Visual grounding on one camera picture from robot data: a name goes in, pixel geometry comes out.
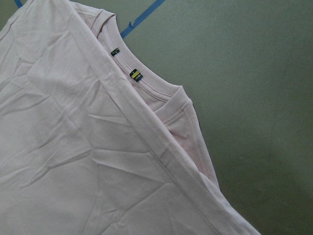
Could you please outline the pink Snoopy t-shirt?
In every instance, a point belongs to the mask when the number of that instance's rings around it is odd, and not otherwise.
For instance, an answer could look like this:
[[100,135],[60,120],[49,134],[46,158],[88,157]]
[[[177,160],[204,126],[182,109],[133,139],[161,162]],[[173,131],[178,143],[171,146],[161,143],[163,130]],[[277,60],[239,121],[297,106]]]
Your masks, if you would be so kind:
[[29,0],[0,33],[3,235],[256,235],[220,191],[191,99],[114,13]]

